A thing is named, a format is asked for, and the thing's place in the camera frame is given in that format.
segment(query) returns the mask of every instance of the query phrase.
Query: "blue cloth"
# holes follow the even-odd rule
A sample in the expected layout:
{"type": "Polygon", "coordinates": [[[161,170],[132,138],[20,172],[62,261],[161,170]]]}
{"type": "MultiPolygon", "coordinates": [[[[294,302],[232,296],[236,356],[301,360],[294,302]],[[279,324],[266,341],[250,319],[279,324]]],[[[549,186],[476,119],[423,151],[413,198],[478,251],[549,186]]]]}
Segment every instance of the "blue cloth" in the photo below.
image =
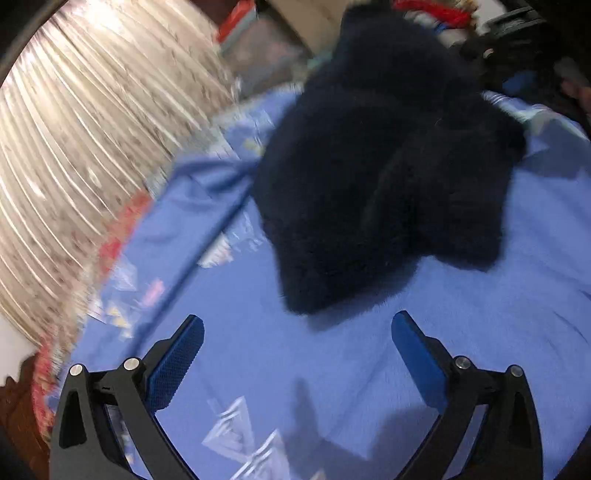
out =
{"type": "MultiPolygon", "coordinates": [[[[89,321],[72,362],[117,367],[196,314],[205,342],[157,417],[197,476],[391,480],[437,415],[390,338],[404,309],[452,356],[490,370],[523,366],[544,478],[554,478],[591,424],[589,142],[556,121],[529,135],[508,196],[504,255],[489,272],[423,258],[360,298],[298,317],[282,305],[248,197],[252,146],[295,95],[269,94],[224,131],[236,157],[177,167],[102,294],[106,323],[89,321]],[[265,128],[251,121],[269,111],[265,128]],[[119,318],[108,313],[113,302],[119,318]]],[[[133,466],[148,477],[137,455],[133,466]]]]}

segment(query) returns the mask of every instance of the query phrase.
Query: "blue gripper pad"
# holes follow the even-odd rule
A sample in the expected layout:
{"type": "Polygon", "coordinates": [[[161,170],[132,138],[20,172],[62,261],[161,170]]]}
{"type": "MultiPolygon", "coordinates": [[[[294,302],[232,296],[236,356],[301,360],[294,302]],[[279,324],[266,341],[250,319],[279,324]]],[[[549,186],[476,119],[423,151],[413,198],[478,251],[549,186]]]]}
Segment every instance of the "blue gripper pad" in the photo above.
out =
{"type": "Polygon", "coordinates": [[[156,342],[146,354],[144,403],[150,413],[168,407],[203,345],[204,336],[203,321],[189,315],[171,338],[156,342]]]}
{"type": "Polygon", "coordinates": [[[452,357],[438,340],[426,337],[404,310],[392,319],[392,340],[423,401],[429,407],[436,408],[439,414],[443,413],[447,407],[447,375],[441,363],[451,361],[452,357]],[[439,354],[440,361],[435,357],[436,354],[439,354]]]}

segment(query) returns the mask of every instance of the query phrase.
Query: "blue bedsheet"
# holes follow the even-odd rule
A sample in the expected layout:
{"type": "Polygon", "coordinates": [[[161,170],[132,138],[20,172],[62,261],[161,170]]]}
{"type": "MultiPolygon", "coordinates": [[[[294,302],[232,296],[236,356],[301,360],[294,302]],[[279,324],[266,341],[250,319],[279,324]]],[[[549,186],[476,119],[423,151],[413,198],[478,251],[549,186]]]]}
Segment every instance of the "blue bedsheet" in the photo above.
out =
{"type": "MultiPolygon", "coordinates": [[[[298,317],[283,308],[248,197],[262,145],[296,95],[266,95],[224,124],[223,148],[210,149],[217,155],[180,160],[72,363],[117,367],[196,314],[204,345],[157,417],[201,479],[391,480],[436,417],[389,337],[405,309],[452,355],[479,368],[524,367],[544,477],[554,478],[591,423],[589,142],[556,121],[530,132],[506,207],[504,255],[489,272],[423,258],[372,293],[298,317]]],[[[133,466],[148,477],[137,454],[133,466]]]]}

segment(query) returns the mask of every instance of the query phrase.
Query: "black fuzzy cloth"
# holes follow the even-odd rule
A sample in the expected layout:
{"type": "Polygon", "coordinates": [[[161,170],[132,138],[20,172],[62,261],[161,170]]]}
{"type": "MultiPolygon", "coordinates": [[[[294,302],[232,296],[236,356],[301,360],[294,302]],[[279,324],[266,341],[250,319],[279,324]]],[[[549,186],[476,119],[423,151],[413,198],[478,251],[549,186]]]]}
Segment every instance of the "black fuzzy cloth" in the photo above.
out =
{"type": "Polygon", "coordinates": [[[253,186],[290,310],[330,306],[416,255],[498,258],[524,133],[461,62],[396,12],[345,13],[253,186]]]}

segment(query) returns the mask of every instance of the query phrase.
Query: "metal screw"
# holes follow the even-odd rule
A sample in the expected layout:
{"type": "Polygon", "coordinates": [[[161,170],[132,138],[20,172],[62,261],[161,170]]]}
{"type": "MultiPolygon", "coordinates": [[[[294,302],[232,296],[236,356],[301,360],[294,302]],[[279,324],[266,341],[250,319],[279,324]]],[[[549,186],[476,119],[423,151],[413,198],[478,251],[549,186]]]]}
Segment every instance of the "metal screw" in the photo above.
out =
{"type": "Polygon", "coordinates": [[[523,376],[523,369],[519,365],[511,365],[509,372],[511,372],[511,375],[517,378],[523,376]]]}
{"type": "Polygon", "coordinates": [[[124,363],[123,363],[123,368],[125,368],[126,370],[135,370],[136,368],[138,368],[139,366],[139,360],[137,358],[128,358],[124,363]]]}
{"type": "Polygon", "coordinates": [[[459,356],[456,358],[456,367],[462,370],[468,370],[472,366],[472,362],[466,356],[459,356]]]}
{"type": "Polygon", "coordinates": [[[80,375],[81,373],[82,373],[82,365],[80,365],[80,364],[72,365],[72,368],[70,368],[70,375],[73,377],[80,375]]]}

